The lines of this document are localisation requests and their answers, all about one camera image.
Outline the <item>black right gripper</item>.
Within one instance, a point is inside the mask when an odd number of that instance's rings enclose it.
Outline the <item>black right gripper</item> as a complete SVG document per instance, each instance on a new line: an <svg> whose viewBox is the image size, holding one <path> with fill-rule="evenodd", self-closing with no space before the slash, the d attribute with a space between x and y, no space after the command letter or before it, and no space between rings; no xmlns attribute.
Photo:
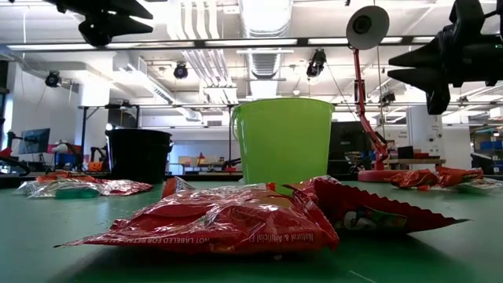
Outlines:
<svg viewBox="0 0 503 283"><path fill-rule="evenodd" d="M490 17L499 18L500 35L484 35L483 25ZM460 87L468 82L495 86L503 81L503 0L483 12L479 0L455 0L442 35L417 50L392 57L388 64L406 69L387 73L390 78L425 92L429 115L443 114L450 103L448 83ZM439 71L443 68L446 79Z"/></svg>

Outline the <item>orange candy packet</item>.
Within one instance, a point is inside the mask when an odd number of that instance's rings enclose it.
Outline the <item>orange candy packet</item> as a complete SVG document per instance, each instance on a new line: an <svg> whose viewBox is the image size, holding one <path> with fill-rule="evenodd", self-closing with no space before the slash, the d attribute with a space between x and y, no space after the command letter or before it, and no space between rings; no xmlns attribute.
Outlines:
<svg viewBox="0 0 503 283"><path fill-rule="evenodd" d="M439 185L443 188L483 178L483 170L481 168L465 170L450 167L437 167L436 172L439 178Z"/></svg>
<svg viewBox="0 0 503 283"><path fill-rule="evenodd" d="M95 182L96 179L92 176L85 175L81 172L73 171L55 171L50 172L43 176L38 176L36 181L38 183L52 182L52 181L79 181L79 182Z"/></svg>

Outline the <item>red candy packet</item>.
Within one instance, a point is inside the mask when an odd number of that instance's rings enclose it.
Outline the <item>red candy packet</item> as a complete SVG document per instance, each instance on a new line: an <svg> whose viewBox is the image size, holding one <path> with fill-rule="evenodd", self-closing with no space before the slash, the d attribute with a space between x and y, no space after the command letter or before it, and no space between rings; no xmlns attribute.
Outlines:
<svg viewBox="0 0 503 283"><path fill-rule="evenodd" d="M108 180L96 179L99 190L103 196L130 196L136 193L144 193L153 189L153 185L126 179Z"/></svg>
<svg viewBox="0 0 503 283"><path fill-rule="evenodd" d="M344 185L329 176L285 184L284 187L305 193L337 231L414 233L466 221L380 197L358 187Z"/></svg>

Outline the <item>large red candy bag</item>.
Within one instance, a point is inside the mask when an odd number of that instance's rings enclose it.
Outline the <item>large red candy bag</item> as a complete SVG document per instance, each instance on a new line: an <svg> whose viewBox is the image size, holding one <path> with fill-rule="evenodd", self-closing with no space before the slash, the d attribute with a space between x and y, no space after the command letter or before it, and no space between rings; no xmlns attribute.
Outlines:
<svg viewBox="0 0 503 283"><path fill-rule="evenodd" d="M255 254L335 248L339 238L305 194L259 187L182 190L117 219L81 244L146 246L170 252Z"/></svg>

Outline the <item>red candy in clear wrapper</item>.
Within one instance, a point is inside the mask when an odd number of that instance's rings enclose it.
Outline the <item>red candy in clear wrapper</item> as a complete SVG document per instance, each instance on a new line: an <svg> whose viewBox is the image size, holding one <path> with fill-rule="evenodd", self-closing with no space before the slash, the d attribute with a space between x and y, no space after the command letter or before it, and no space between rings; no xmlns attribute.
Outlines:
<svg viewBox="0 0 503 283"><path fill-rule="evenodd" d="M404 171L393 175L388 181L399 189L427 190L439 184L438 176L428 169Z"/></svg>

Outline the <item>clear wrapped green candy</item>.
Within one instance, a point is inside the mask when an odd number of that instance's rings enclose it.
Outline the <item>clear wrapped green candy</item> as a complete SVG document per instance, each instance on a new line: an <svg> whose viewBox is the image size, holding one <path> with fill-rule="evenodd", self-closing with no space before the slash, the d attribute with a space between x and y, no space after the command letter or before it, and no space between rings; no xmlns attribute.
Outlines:
<svg viewBox="0 0 503 283"><path fill-rule="evenodd" d="M455 187L456 191L462 193L489 194L503 190L503 181L492 178L474 179L470 182L463 182Z"/></svg>

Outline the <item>red desk lamp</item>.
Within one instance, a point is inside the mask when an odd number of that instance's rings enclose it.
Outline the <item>red desk lamp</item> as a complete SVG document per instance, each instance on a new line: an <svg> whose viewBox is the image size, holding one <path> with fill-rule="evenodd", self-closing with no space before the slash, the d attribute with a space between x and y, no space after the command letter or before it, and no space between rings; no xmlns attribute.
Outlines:
<svg viewBox="0 0 503 283"><path fill-rule="evenodd" d="M379 132L375 132L365 116L366 98L359 55L361 50L371 50L379 46L387 35L389 24L385 9L379 6L364 6L351 16L346 27L346 38L354 59L356 113L375 154L373 169L358 172L360 182L389 182L394 175L401 173L399 170L385 168L385 162L388 160L387 141Z"/></svg>

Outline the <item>wooden background table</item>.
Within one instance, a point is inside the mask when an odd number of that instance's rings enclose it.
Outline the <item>wooden background table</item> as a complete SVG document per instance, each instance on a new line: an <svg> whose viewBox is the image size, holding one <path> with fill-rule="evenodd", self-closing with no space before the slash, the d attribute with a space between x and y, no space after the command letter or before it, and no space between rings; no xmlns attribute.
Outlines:
<svg viewBox="0 0 503 283"><path fill-rule="evenodd" d="M444 159L387 159L384 161L386 164L434 164L441 166L446 162Z"/></svg>

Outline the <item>large black screen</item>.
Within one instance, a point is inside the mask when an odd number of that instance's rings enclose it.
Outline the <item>large black screen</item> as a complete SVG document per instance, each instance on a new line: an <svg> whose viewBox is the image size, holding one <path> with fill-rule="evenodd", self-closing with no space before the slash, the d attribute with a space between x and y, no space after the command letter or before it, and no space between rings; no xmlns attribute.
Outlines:
<svg viewBox="0 0 503 283"><path fill-rule="evenodd" d="M371 168L373 147L358 121L332 122L329 175L353 175Z"/></svg>

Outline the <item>computer monitor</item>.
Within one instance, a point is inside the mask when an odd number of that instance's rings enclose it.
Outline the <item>computer monitor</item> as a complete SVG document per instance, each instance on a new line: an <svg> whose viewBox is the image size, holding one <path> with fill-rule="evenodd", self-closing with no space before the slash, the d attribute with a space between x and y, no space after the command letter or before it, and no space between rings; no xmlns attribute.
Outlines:
<svg viewBox="0 0 503 283"><path fill-rule="evenodd" d="M50 139L50 129L26 130L21 133L19 154L46 153Z"/></svg>

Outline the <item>black plastic bucket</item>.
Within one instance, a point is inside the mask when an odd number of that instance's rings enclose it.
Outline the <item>black plastic bucket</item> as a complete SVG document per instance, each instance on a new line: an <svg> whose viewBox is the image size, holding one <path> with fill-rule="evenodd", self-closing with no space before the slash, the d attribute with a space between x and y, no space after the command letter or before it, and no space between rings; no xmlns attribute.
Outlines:
<svg viewBox="0 0 503 283"><path fill-rule="evenodd" d="M112 178L151 185L164 180L172 135L158 130L123 128L105 132Z"/></svg>

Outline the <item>green plastic bucket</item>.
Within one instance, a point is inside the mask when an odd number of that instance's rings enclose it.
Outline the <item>green plastic bucket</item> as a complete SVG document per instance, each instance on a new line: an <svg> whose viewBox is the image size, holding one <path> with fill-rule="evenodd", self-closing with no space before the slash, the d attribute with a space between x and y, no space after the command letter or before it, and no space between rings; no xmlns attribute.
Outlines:
<svg viewBox="0 0 503 283"><path fill-rule="evenodd" d="M251 101L233 110L245 184L292 184L327 174L334 106L309 98Z"/></svg>

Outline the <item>black background frame stand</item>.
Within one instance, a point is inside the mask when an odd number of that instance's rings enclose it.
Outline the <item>black background frame stand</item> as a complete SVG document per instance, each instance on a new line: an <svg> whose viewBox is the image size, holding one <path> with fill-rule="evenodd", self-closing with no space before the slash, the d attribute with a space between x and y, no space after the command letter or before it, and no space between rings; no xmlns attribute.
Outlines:
<svg viewBox="0 0 503 283"><path fill-rule="evenodd" d="M221 108L193 105L81 105L75 141L90 154L93 146L107 142L105 130L139 128L171 135L166 172L184 175L194 171L224 171L228 160L239 157L238 144L229 131L230 113Z"/></svg>

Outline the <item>silver ventilation duct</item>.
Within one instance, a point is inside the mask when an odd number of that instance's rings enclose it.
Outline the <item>silver ventilation duct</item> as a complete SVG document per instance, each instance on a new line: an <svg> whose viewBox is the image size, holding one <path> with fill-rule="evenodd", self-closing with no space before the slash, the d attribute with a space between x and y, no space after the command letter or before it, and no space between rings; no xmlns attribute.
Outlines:
<svg viewBox="0 0 503 283"><path fill-rule="evenodd" d="M245 38L283 38L288 35L293 0L238 0L238 5ZM247 60L252 98L259 100L275 97L282 55L271 48L250 51Z"/></svg>

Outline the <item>black table frame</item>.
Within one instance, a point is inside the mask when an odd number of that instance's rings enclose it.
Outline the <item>black table frame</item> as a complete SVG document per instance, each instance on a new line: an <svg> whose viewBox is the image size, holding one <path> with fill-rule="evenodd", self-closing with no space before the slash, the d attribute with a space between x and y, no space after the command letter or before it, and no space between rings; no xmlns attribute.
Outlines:
<svg viewBox="0 0 503 283"><path fill-rule="evenodd" d="M188 182L237 182L241 179L239 175L180 175L180 178ZM355 175L336 175L339 181L356 181ZM35 180L35 176L19 177L15 175L0 175L0 189L13 189L23 182Z"/></svg>

